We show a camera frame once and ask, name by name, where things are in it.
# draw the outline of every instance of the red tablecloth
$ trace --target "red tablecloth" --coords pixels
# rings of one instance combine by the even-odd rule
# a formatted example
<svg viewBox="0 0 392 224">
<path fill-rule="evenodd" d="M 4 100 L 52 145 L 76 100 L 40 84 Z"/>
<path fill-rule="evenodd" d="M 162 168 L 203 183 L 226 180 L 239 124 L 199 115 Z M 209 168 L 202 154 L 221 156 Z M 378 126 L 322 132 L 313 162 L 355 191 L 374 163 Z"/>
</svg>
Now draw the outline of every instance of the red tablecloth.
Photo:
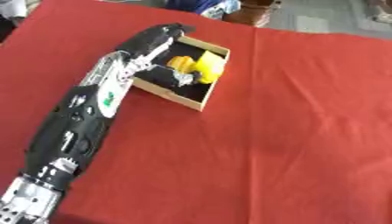
<svg viewBox="0 0 392 224">
<path fill-rule="evenodd" d="M 131 90 L 55 224 L 392 222 L 390 41 L 43 2 L 0 47 L 1 191 L 43 117 L 104 53 L 181 22 L 232 50 L 206 110 Z"/>
</svg>

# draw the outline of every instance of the tiled floor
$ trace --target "tiled floor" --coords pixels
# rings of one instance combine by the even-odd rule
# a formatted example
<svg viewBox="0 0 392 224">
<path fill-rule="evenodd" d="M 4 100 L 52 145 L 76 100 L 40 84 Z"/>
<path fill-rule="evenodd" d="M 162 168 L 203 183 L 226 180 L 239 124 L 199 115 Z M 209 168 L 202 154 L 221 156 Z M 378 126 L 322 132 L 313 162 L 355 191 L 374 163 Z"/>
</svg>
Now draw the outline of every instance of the tiled floor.
<svg viewBox="0 0 392 224">
<path fill-rule="evenodd" d="M 366 0 L 282 0 L 283 8 L 272 16 L 269 28 L 298 32 L 349 33 L 392 39 L 392 25 L 368 18 Z M 161 7 L 165 0 L 129 1 Z"/>
</svg>

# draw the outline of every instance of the cardboard box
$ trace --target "cardboard box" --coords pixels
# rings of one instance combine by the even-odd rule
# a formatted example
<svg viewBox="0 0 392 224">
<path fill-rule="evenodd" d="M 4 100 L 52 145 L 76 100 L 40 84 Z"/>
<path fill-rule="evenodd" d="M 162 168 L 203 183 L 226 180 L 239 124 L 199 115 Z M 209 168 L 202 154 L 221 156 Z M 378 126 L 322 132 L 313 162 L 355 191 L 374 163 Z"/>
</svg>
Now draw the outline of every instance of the cardboard box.
<svg viewBox="0 0 392 224">
<path fill-rule="evenodd" d="M 168 55 L 164 56 L 162 59 L 153 61 L 153 63 L 165 65 L 167 61 L 174 56 L 191 56 L 196 61 L 205 50 L 220 55 L 226 62 L 230 56 L 230 50 L 227 48 L 212 45 L 195 38 L 183 37 L 173 44 Z M 211 93 L 214 91 L 217 82 L 218 81 L 215 81 L 212 84 L 196 84 L 194 86 L 181 87 L 178 91 L 173 91 L 172 89 L 160 87 L 159 85 L 136 77 L 133 85 L 154 95 L 159 95 L 169 101 L 202 111 L 206 106 Z"/>
</svg>

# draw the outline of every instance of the robotic arm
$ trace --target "robotic arm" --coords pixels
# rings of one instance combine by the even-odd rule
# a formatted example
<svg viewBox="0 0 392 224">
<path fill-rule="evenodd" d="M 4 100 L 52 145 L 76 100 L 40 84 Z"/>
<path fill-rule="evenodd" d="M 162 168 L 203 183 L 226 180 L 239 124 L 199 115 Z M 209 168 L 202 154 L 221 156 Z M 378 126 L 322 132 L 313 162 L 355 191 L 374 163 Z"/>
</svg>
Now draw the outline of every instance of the robotic arm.
<svg viewBox="0 0 392 224">
<path fill-rule="evenodd" d="M 25 166 L 0 200 L 0 224 L 44 224 L 71 182 L 91 164 L 136 73 L 192 27 L 162 24 L 102 57 L 44 120 L 25 152 Z"/>
</svg>

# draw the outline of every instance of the black object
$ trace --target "black object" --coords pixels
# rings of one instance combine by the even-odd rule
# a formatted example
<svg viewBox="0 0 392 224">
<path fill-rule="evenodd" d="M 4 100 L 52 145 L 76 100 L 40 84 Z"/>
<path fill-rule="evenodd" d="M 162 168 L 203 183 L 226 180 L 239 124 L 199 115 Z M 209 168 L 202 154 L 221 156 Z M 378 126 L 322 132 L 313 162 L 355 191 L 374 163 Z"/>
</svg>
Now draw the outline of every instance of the black object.
<svg viewBox="0 0 392 224">
<path fill-rule="evenodd" d="M 49 165 L 49 169 L 56 169 L 55 175 L 48 171 L 38 178 L 53 185 L 58 191 L 65 191 L 88 168 L 113 122 L 113 118 L 101 114 L 96 99 L 97 92 L 98 86 L 92 85 L 73 87 L 67 93 L 32 139 L 26 151 L 22 173 L 39 177 L 42 167 L 49 165 L 54 158 L 71 158 L 78 165 L 73 174 Z M 70 107 L 78 97 L 85 101 L 81 105 Z M 67 132 L 72 134 L 68 141 L 65 136 Z"/>
<path fill-rule="evenodd" d="M 0 43 L 12 33 L 16 26 L 8 19 L 0 15 Z"/>
<path fill-rule="evenodd" d="M 166 43 L 170 38 L 174 40 L 181 37 L 183 33 L 194 31 L 194 27 L 183 24 L 159 24 L 139 32 L 134 37 L 119 45 L 117 51 L 129 53 L 132 59 L 141 55 L 148 55 L 157 47 Z"/>
</svg>

